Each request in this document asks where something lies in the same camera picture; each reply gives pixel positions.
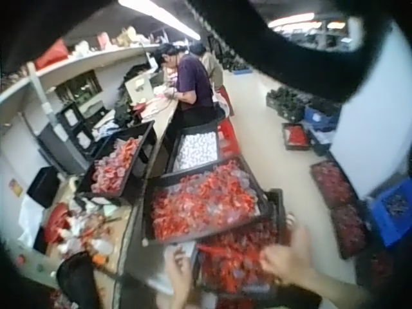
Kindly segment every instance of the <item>white wall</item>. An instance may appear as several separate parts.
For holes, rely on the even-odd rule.
[[[412,53],[393,25],[363,87],[345,104],[330,149],[360,198],[402,165],[412,141]]]
[[[97,96],[107,108],[116,100],[117,88],[126,72],[136,64],[136,60],[119,62],[112,66],[97,68],[96,75],[103,92]],[[61,101],[54,92],[47,94],[54,111],[60,110]],[[34,131],[40,132],[48,123],[41,109],[40,102],[33,91],[25,97],[27,106],[24,113]],[[4,237],[18,238],[21,229],[17,220],[22,198],[17,198],[8,188],[11,179],[16,179],[23,188],[23,194],[29,188],[39,169],[48,163],[38,152],[36,141],[19,117],[12,120],[12,127],[1,137],[0,143],[0,232]]]

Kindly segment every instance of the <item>ceiling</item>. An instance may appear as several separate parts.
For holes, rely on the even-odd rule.
[[[195,32],[201,33],[204,31],[201,29],[200,24],[194,20],[184,0],[152,1]],[[334,9],[329,0],[250,0],[250,2],[267,21],[294,14],[321,13]],[[171,41],[184,39],[184,35],[178,30],[168,27],[151,16],[123,7],[117,2],[101,9],[89,19],[74,27],[63,39],[67,46],[73,46],[83,40],[88,41],[91,46],[98,46],[96,36],[101,32],[107,32],[110,37],[116,37],[123,28],[130,25],[135,27],[137,33],[144,35],[154,32],[156,36],[160,34],[159,31],[165,28]]]

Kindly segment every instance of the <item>person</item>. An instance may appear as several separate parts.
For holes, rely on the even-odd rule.
[[[167,89],[165,95],[179,100],[182,127],[207,124],[217,118],[212,86],[199,59],[169,43],[160,45],[152,56],[164,70],[177,69],[176,89]]]
[[[206,47],[202,43],[196,43],[189,47],[189,51],[199,57],[201,63],[206,68],[207,75],[214,86],[214,89],[217,93],[220,93],[221,96],[226,100],[230,109],[230,116],[234,116],[234,111],[232,104],[230,103],[229,95],[226,91],[226,88],[223,85],[223,69],[221,68],[218,60],[213,56],[213,54],[206,50]]]
[[[284,286],[296,285],[330,300],[338,309],[357,309],[369,301],[370,295],[365,289],[317,271],[312,265],[308,229],[296,223],[293,214],[288,214],[286,222],[290,233],[290,246],[270,245],[261,251],[260,263],[265,272],[275,275]],[[165,270],[174,295],[170,298],[158,294],[156,303],[159,309],[200,308],[199,304],[193,304],[193,299],[189,299],[192,285],[191,266],[180,248],[166,254]]]

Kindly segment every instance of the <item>white bag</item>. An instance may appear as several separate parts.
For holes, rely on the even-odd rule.
[[[217,93],[214,89],[213,89],[213,102],[219,103],[219,106],[222,108],[222,110],[225,111],[225,118],[229,117],[230,115],[229,105],[227,104],[225,98],[223,98],[222,95],[220,93]]]

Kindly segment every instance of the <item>black hair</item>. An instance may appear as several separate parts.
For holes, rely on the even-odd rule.
[[[206,52],[206,47],[202,43],[194,43],[189,46],[189,51],[196,56],[203,56]]]
[[[175,46],[170,43],[163,43],[151,54],[151,56],[156,60],[157,64],[160,67],[165,62],[163,55],[175,56],[186,50],[187,48],[183,46]]]

